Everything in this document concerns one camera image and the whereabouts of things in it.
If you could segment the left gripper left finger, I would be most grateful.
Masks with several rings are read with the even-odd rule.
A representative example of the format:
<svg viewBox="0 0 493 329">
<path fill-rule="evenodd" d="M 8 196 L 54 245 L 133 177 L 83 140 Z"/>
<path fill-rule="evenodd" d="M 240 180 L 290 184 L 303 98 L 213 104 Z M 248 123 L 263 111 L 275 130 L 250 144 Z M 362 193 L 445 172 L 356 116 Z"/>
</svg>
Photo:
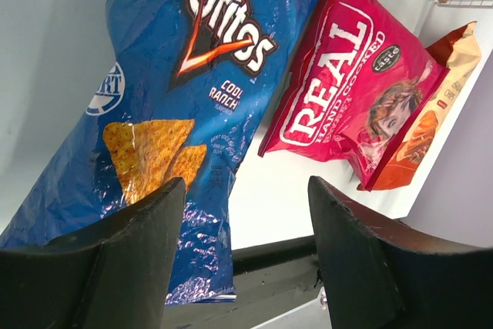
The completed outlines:
<svg viewBox="0 0 493 329">
<path fill-rule="evenodd" d="M 158 328 L 186 186 L 174 178 L 139 202 L 44 246 L 1 252 L 3 328 Z"/>
</svg>

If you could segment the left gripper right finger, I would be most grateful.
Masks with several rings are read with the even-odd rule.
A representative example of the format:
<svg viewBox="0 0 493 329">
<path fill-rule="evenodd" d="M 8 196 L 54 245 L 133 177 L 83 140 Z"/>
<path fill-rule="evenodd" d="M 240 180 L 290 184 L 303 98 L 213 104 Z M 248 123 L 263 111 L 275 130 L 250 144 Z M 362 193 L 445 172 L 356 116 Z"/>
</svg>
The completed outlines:
<svg viewBox="0 0 493 329">
<path fill-rule="evenodd" d="M 492 251 L 422 233 L 319 176 L 311 221 L 334 328 L 490 328 Z"/>
</svg>

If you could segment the orange beige cassava chips bag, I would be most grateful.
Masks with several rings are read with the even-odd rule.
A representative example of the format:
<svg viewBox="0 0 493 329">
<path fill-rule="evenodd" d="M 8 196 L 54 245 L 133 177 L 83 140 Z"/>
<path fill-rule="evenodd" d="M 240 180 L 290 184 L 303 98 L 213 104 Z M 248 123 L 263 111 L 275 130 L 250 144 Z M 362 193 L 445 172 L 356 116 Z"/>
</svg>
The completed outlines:
<svg viewBox="0 0 493 329">
<path fill-rule="evenodd" d="M 476 25 L 476 21 L 469 22 L 427 47 L 428 53 L 448 68 L 448 73 L 367 191 L 393 190 L 410 185 L 444 119 L 481 60 L 481 50 L 475 38 Z"/>
</svg>

